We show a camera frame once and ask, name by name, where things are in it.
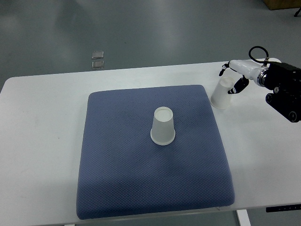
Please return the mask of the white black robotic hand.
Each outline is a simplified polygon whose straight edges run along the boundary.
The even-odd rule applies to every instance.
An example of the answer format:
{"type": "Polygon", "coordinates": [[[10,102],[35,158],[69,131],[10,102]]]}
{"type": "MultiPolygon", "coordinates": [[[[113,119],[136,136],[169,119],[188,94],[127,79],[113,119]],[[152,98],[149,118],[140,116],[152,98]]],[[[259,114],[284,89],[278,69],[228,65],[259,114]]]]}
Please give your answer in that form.
{"type": "Polygon", "coordinates": [[[264,87],[264,80],[269,69],[266,65],[261,65],[250,60],[230,60],[222,66],[219,76],[222,76],[228,68],[242,75],[228,91],[228,94],[240,93],[249,85],[250,80],[254,81],[256,85],[264,87]]]}

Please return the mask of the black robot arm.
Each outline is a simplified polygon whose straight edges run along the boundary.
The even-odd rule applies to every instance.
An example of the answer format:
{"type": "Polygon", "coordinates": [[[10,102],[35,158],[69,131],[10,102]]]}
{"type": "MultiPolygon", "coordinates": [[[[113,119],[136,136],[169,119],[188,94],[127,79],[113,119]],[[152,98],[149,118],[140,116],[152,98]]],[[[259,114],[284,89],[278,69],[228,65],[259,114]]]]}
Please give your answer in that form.
{"type": "Polygon", "coordinates": [[[258,78],[259,85],[273,91],[266,102],[290,122],[301,120],[301,70],[287,63],[271,62],[258,78]]]}

